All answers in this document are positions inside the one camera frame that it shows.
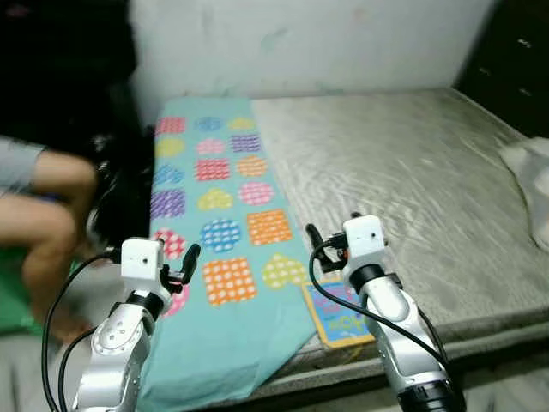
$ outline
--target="black cable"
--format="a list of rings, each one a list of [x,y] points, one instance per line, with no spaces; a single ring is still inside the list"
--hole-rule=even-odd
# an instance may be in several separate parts
[[[427,317],[427,315],[425,315],[425,312],[423,312],[419,306],[418,306],[418,313],[423,319],[423,321],[425,322],[425,324],[427,325],[427,329],[429,329],[429,331],[431,332],[432,339],[433,341],[435,341],[435,345],[437,345],[438,352],[443,357],[444,362],[448,364],[449,363],[448,355],[446,355],[446,350],[444,349],[443,341],[440,339],[440,336],[438,335],[437,330],[431,323],[431,320]]]
[[[87,332],[82,333],[78,336],[72,343],[67,347],[63,358],[61,359],[61,365],[59,366],[59,374],[57,376],[57,397],[59,398],[59,407],[61,412],[68,412],[67,403],[65,402],[65,368],[67,367],[67,361],[69,360],[70,353],[75,346],[80,343],[83,339],[86,339],[88,336],[92,335],[97,327],[88,330]]]
[[[356,306],[351,302],[347,302],[346,300],[340,299],[337,296],[332,295],[330,292],[328,292],[326,289],[324,289],[322,286],[320,286],[320,284],[317,282],[317,279],[315,278],[314,262],[315,262],[315,259],[317,258],[317,253],[320,250],[324,249],[325,247],[330,247],[330,246],[331,246],[331,244],[329,242],[324,242],[321,245],[317,246],[314,249],[314,251],[312,252],[311,257],[309,259],[309,277],[311,278],[311,282],[312,282],[313,286],[315,287],[315,289],[318,292],[320,292],[320,294],[322,294],[326,298],[332,300],[333,302],[338,303],[338,304],[340,304],[340,305],[342,305],[342,306],[344,306],[348,309],[351,309],[352,311],[358,312],[358,313],[360,313],[364,316],[367,316],[368,318],[372,318],[372,319],[378,321],[379,323],[384,324],[385,326],[391,328],[392,330],[400,333],[401,335],[407,337],[412,342],[419,345],[423,350],[425,350],[433,358],[435,358],[437,360],[437,362],[440,363],[445,369],[448,369],[448,363],[442,357],[442,355],[440,355],[436,350],[431,348],[429,345],[427,345],[425,342],[423,342],[418,337],[414,336],[413,334],[411,334],[407,330],[402,329],[400,326],[394,324],[393,322],[391,322],[390,320],[388,320],[386,318],[382,318],[381,316],[378,316],[375,313],[370,312],[367,309],[364,309],[363,307]]]
[[[53,303],[50,306],[50,309],[48,310],[48,314],[45,317],[44,322],[44,331],[42,332],[42,354],[40,356],[40,364],[42,368],[42,388],[44,389],[44,395],[45,400],[48,402],[48,406],[52,411],[60,412],[59,408],[57,407],[55,400],[53,399],[53,395],[51,394],[51,386],[50,386],[50,377],[48,374],[48,341],[50,336],[50,326],[51,326],[51,318],[53,317],[53,313],[59,304],[59,301],[63,297],[64,293],[67,291],[67,288],[72,283],[72,281],[75,280],[75,278],[78,276],[82,270],[88,266],[90,263],[99,260],[99,259],[106,259],[111,256],[111,253],[100,253],[97,256],[94,256],[92,258],[89,258],[85,262],[81,263],[75,271],[73,271],[67,280],[65,281],[63,287],[59,291],[59,294],[57,295],[57,298],[53,301]]]

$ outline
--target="purple square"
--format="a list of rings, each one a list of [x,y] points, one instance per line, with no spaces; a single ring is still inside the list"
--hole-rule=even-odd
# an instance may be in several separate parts
[[[241,152],[258,152],[261,150],[259,135],[234,135],[231,137],[232,151],[234,153]]]
[[[157,191],[151,196],[151,219],[185,213],[184,191]]]

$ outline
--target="yellow heart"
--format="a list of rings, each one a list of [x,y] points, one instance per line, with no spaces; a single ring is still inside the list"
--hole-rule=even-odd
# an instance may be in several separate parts
[[[173,157],[179,155],[185,149],[183,140],[175,137],[167,137],[156,143],[156,155],[159,157]]]
[[[235,118],[230,124],[231,130],[249,130],[256,127],[254,121],[250,118]]]
[[[229,209],[232,207],[232,196],[221,189],[210,189],[198,199],[200,210]]]
[[[304,265],[289,257],[275,253],[263,267],[263,280],[272,289],[283,288],[286,283],[300,285],[307,280]]]

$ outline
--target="person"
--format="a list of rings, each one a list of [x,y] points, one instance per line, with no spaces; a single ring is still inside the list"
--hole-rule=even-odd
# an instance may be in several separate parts
[[[90,162],[0,136],[0,247],[27,248],[21,279],[31,312],[40,323],[73,259],[95,254],[86,222],[96,187],[96,170]],[[85,319],[61,306],[52,319],[51,333],[71,342],[89,327]]]

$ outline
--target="green object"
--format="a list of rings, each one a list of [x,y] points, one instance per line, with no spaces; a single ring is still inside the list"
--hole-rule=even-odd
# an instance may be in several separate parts
[[[30,312],[28,293],[21,279],[21,265],[27,250],[0,249],[0,334],[25,330],[42,334],[42,326]]]

